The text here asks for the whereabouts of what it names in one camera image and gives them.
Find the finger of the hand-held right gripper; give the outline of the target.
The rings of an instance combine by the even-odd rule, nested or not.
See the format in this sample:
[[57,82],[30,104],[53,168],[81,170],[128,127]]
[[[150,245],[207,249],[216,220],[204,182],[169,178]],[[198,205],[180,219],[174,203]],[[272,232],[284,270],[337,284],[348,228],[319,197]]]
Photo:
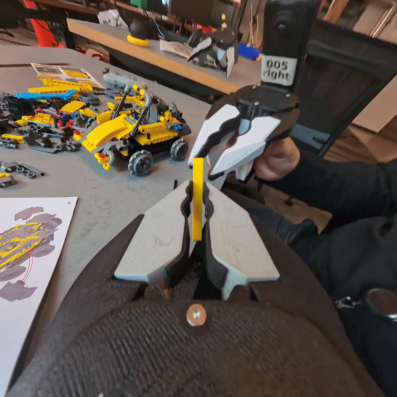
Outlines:
[[236,106],[230,104],[223,105],[206,119],[191,150],[188,160],[189,168],[193,168],[195,158],[205,158],[215,146],[221,143],[225,136],[233,135],[238,130],[240,122],[240,111]]
[[253,162],[264,151],[266,139],[278,128],[281,120],[275,117],[257,117],[250,128],[238,135],[235,143],[224,148],[211,166],[208,179],[213,181],[231,171],[236,172],[236,179],[246,181],[252,171]]

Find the long yellow brick beam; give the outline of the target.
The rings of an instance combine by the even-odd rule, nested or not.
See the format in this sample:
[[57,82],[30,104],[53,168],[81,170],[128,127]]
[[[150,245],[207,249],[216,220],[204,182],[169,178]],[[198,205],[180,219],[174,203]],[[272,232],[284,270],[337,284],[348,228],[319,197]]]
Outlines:
[[193,159],[192,240],[202,240],[202,206],[204,183],[204,158]]

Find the yellow brick toy car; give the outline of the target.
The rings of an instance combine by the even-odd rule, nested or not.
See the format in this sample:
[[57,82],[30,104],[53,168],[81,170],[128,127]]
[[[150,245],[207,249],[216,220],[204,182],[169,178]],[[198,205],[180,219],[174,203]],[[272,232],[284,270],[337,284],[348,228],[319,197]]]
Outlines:
[[123,96],[115,100],[93,118],[95,127],[73,133],[106,171],[112,168],[117,154],[128,161],[134,176],[149,174],[157,155],[185,160],[189,151],[185,136],[191,129],[174,102],[164,102],[137,84],[127,86]]

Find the person's right forearm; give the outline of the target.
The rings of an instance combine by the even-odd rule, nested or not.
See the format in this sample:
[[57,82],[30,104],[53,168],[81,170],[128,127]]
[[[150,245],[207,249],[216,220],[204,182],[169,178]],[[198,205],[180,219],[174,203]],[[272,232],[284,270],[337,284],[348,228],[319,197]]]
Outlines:
[[267,184],[335,216],[368,218],[397,212],[397,160],[328,161],[303,152],[293,171]]

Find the grey desk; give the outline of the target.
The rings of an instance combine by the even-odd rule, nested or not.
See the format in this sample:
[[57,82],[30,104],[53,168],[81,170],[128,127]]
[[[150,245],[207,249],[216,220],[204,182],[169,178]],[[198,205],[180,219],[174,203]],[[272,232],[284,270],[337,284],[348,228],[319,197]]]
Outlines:
[[[50,65],[68,64],[86,69],[103,83],[102,72],[110,71],[142,79],[133,73],[88,57],[67,48],[39,48],[1,45],[1,93],[26,92],[40,84],[31,63]],[[210,109],[210,104],[156,82],[146,80],[148,89],[165,102],[174,102],[183,112],[191,128],[187,137],[190,149]],[[40,339],[78,275],[89,261],[138,214],[168,194],[174,180],[184,182],[191,178],[191,170],[184,162],[158,157],[150,175],[132,176],[126,164],[115,162],[111,171],[105,171],[86,150],[47,154],[19,148],[1,147],[2,161],[23,162],[44,172],[44,176],[29,180],[18,179],[17,185],[1,189],[1,198],[13,197],[77,197],[77,204],[38,318],[17,362],[11,385],[17,381],[38,349]]]

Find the person's right hand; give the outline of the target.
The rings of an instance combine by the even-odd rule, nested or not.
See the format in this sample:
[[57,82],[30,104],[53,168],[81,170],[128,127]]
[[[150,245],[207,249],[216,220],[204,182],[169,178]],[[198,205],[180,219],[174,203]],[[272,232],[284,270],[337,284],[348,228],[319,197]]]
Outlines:
[[256,178],[273,182],[292,172],[300,161],[300,151],[292,138],[271,142],[253,163]]

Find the blue storage bin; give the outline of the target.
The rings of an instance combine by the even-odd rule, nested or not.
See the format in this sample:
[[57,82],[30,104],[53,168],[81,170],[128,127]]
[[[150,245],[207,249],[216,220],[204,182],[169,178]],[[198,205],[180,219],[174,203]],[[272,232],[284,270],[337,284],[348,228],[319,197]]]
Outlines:
[[239,43],[238,47],[238,56],[249,59],[251,61],[256,61],[258,57],[261,55],[261,51],[256,48],[252,47],[243,43]]

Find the idle black grey gripper device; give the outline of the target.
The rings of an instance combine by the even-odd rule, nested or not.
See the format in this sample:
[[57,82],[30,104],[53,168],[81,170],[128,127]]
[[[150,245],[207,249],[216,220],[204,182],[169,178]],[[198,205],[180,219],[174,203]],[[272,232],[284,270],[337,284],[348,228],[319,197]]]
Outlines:
[[226,73],[226,79],[229,79],[238,59],[239,43],[237,28],[221,28],[206,34],[188,56],[187,62],[197,59],[198,65],[203,67],[210,57],[215,66]]

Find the black office chair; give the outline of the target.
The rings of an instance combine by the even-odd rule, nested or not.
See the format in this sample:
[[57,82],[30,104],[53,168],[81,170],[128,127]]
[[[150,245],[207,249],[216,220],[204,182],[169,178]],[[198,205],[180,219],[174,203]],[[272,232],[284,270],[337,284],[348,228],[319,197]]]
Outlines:
[[316,21],[296,87],[296,146],[324,156],[396,72],[396,44]]

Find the paper sheet with drawings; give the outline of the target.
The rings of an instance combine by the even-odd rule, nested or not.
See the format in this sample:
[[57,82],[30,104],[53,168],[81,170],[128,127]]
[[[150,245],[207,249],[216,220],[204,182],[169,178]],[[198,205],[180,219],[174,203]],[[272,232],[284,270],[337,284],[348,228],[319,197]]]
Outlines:
[[185,60],[191,56],[194,50],[186,43],[166,41],[164,39],[160,40],[159,48],[160,51],[174,54],[178,57],[184,58]]

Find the grey brick battery box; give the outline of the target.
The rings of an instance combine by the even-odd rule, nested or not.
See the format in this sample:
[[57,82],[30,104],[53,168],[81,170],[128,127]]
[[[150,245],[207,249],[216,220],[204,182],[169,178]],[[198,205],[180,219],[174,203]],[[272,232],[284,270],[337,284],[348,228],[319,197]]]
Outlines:
[[133,88],[134,85],[145,90],[147,89],[147,83],[145,81],[119,72],[103,72],[102,78],[107,88],[113,88],[119,91],[124,91],[127,86],[131,87],[133,91],[136,91]]

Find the open instruction booklet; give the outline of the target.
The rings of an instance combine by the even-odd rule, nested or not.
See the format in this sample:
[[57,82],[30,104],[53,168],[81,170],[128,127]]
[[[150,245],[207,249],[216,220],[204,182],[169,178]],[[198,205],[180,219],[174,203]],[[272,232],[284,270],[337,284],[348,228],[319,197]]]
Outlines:
[[1,396],[56,268],[76,203],[77,197],[1,198]]

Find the bundle of yellow beams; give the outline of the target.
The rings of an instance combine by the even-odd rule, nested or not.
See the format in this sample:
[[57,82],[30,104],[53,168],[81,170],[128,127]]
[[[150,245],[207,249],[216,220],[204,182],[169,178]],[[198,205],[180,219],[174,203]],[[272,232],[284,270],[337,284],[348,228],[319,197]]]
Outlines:
[[64,93],[75,89],[76,92],[89,92],[94,93],[93,87],[88,83],[71,82],[64,80],[57,80],[52,78],[44,78],[37,76],[42,82],[42,87],[32,87],[28,89],[28,92],[32,93]]

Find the yellow grey sticker sheet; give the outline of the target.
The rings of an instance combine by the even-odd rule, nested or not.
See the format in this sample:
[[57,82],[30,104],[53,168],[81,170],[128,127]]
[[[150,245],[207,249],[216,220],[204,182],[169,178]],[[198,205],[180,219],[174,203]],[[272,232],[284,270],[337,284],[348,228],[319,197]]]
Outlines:
[[72,88],[87,88],[93,90],[104,90],[105,87],[99,83],[87,70],[70,66],[59,66],[50,64],[30,63],[37,78],[44,86],[66,85]]

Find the pile of small brick parts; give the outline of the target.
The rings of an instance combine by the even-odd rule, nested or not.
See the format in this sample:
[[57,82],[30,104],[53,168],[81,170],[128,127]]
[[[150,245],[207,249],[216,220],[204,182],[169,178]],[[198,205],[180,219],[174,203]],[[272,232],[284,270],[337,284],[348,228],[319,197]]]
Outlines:
[[56,155],[78,152],[82,137],[77,117],[82,116],[85,103],[80,107],[71,100],[24,100],[3,92],[1,94],[1,148]]

